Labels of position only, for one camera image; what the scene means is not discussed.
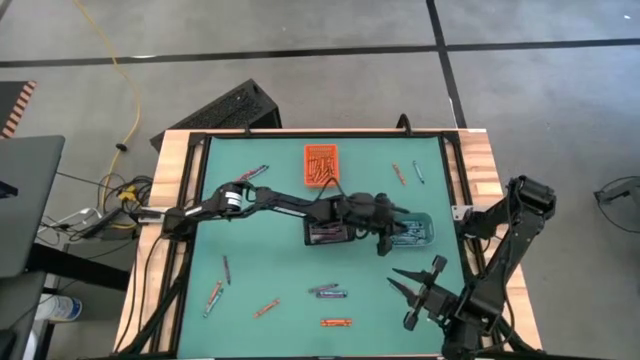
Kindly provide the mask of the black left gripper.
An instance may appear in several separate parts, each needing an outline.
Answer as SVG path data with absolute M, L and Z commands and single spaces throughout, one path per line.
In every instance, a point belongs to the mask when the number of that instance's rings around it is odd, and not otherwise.
M 390 236 L 400 235 L 408 231 L 408 227 L 404 223 L 393 221 L 392 211 L 407 214 L 410 213 L 410 210 L 391 203 L 384 193 L 379 193 L 373 197 L 376 204 L 376 210 L 373 216 L 369 219 L 352 216 L 352 225 L 358 231 L 377 234 L 379 236 L 377 254 L 379 256 L 386 256 L 392 248 Z

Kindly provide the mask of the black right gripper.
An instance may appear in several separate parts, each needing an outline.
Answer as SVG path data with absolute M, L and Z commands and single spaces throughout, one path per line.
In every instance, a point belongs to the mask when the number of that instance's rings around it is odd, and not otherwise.
M 447 259 L 440 255 L 437 255 L 432 262 L 432 268 L 430 272 L 426 272 L 424 270 L 419 272 L 413 272 L 413 271 L 393 268 L 394 272 L 421 284 L 418 292 L 414 292 L 406 285 L 394 279 L 388 278 L 388 281 L 391 284 L 391 286 L 397 289 L 403 295 L 403 297 L 406 299 L 407 305 L 410 308 L 410 310 L 405 315 L 405 318 L 403 320 L 403 325 L 405 329 L 413 330 L 415 328 L 418 322 L 419 312 L 422 309 L 424 309 L 427 312 L 428 318 L 434 321 L 439 327 L 441 328 L 445 327 L 446 322 L 448 321 L 448 318 L 450 317 L 453 311 L 453 307 L 457 301 L 457 296 L 451 292 L 453 295 L 455 295 L 455 298 L 451 298 L 450 305 L 447 307 L 447 309 L 443 313 L 440 313 L 440 314 L 431 313 L 428 310 L 426 310 L 424 308 L 424 302 L 426 300 L 427 291 L 431 287 L 439 286 L 436 284 L 436 279 L 440 275 L 440 273 L 444 270 L 446 264 L 447 264 Z

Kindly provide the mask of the teal plastic bin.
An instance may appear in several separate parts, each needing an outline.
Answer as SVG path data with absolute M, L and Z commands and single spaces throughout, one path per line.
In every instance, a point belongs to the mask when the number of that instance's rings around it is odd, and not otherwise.
M 424 244 L 422 246 L 396 246 L 393 244 L 394 247 L 425 247 L 427 245 L 430 245 L 434 239 L 435 239 L 435 229 L 434 229 L 434 225 L 433 225 L 433 221 L 430 215 L 428 215 L 427 213 L 407 213 L 407 214 L 397 214 L 394 216 L 394 220 L 396 222 L 402 222 L 405 224 L 406 221 L 421 221 L 424 223 L 424 227 L 420 227 L 423 228 L 426 232 L 424 237 L 418 237 L 418 236 L 403 236 L 402 234 L 400 235 L 393 235 L 391 237 L 391 241 L 394 237 L 415 237 L 415 238 L 422 238 L 424 240 Z

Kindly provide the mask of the black mesh basket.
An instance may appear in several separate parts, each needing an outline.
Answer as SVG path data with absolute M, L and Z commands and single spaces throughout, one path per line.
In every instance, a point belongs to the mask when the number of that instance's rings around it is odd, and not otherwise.
M 349 232 L 349 239 L 343 241 L 323 241 L 314 242 L 310 238 L 310 230 L 313 228 L 344 228 Z M 347 243 L 355 240 L 355 229 L 348 225 L 342 216 L 330 216 L 328 218 L 317 218 L 307 215 L 303 218 L 304 244 L 306 246 L 331 245 Z

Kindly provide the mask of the orange plastic basket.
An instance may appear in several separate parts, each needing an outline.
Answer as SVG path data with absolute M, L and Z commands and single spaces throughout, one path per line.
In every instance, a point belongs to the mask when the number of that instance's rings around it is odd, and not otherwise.
M 340 178 L 338 147 L 336 144 L 307 144 L 304 146 L 304 184 L 307 187 L 322 187 L 324 184 L 309 182 L 307 179 L 308 162 L 310 158 L 322 158 L 323 163 L 333 162 L 335 165 L 335 175 L 332 178 Z

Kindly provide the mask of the green table mat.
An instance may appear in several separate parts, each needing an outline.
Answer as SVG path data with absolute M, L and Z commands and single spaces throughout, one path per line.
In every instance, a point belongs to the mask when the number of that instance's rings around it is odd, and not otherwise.
M 421 317 L 403 327 L 407 304 L 388 278 L 405 283 L 393 268 L 428 269 L 447 259 L 438 283 L 463 288 L 463 271 L 452 220 L 449 188 L 436 138 L 340 138 L 341 192 L 386 194 L 397 206 L 431 216 L 434 241 L 421 248 L 376 251 L 377 237 L 306 246 L 300 218 L 260 211 L 245 219 L 198 226 L 178 354 L 182 358 L 436 354 L 441 329 Z M 416 160 L 425 179 L 414 170 Z M 407 185 L 392 168 L 396 163 Z M 231 285 L 222 256 L 228 257 Z M 203 318 L 216 283 L 224 293 Z M 317 298 L 308 289 L 337 283 L 346 298 Z M 272 300 L 280 304 L 254 319 Z M 327 318 L 350 318 L 351 327 L 322 327 Z

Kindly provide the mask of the black keyboard-like crate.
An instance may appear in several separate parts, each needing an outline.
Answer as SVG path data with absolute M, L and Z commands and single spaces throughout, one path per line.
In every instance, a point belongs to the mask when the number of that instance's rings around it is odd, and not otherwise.
M 229 128 L 282 128 L 278 105 L 253 79 L 221 95 L 169 130 Z

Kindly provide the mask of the black power strip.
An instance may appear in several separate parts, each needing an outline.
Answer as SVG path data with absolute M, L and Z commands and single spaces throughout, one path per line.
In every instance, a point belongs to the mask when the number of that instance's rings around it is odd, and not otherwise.
M 106 229 L 108 225 L 112 224 L 114 220 L 121 215 L 122 212 L 123 210 L 121 208 L 116 208 L 110 211 L 109 213 L 104 215 L 102 218 L 100 218 L 96 223 L 79 231 L 77 233 L 77 238 L 89 239 L 94 237 L 96 234 Z

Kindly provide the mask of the black desk leg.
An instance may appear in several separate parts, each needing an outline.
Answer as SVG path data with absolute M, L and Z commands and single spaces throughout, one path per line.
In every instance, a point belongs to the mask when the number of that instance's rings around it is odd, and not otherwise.
M 41 244 L 34 244 L 25 269 L 42 271 L 113 290 L 126 291 L 130 273 Z

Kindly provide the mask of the clear plastic water bottle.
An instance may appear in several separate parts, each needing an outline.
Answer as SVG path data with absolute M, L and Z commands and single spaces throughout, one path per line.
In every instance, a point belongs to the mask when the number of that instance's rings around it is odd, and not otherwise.
M 36 309 L 37 321 L 72 322 L 75 321 L 83 310 L 81 300 L 54 294 L 42 294 Z

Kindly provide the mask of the grey side desk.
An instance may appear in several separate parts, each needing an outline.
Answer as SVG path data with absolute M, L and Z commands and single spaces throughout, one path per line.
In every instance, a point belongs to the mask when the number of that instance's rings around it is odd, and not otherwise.
M 0 140 L 0 182 L 18 190 L 0 199 L 0 278 L 38 269 L 37 231 L 61 159 L 61 135 Z

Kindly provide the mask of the black table frame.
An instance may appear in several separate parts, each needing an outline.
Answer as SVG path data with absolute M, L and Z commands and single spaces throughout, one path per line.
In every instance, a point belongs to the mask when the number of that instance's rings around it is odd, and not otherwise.
M 451 189 L 455 202 L 489 207 L 497 203 L 506 193 L 500 183 L 495 159 L 487 131 L 484 129 L 418 129 L 415 135 L 443 135 L 445 145 L 445 173 L 451 177 Z M 199 172 L 204 169 L 204 148 L 209 136 L 242 137 L 240 130 L 170 130 L 166 133 L 159 152 L 150 192 L 150 204 L 156 207 L 174 206 L 197 192 Z M 308 139 L 328 139 L 341 137 L 383 137 L 407 134 L 400 129 L 258 129 L 252 130 L 250 140 L 258 138 L 302 137 Z M 158 224 L 146 225 L 138 243 L 137 269 L 131 273 L 125 305 L 121 315 L 118 335 L 123 343 L 114 350 L 125 353 L 125 348 L 134 343 L 134 330 L 139 324 L 146 324 L 168 292 L 179 273 L 178 267 L 186 261 L 186 247 L 161 242 L 154 245 L 160 234 Z M 541 340 L 536 320 L 530 304 L 526 282 L 521 268 L 516 269 L 516 278 L 508 285 L 509 294 L 514 297 L 517 317 L 524 323 L 521 335 L 529 344 L 539 347 Z M 178 330 L 181 326 L 178 313 L 182 310 L 186 293 L 179 293 L 171 300 L 159 324 L 136 358 L 159 359 L 175 355 Z

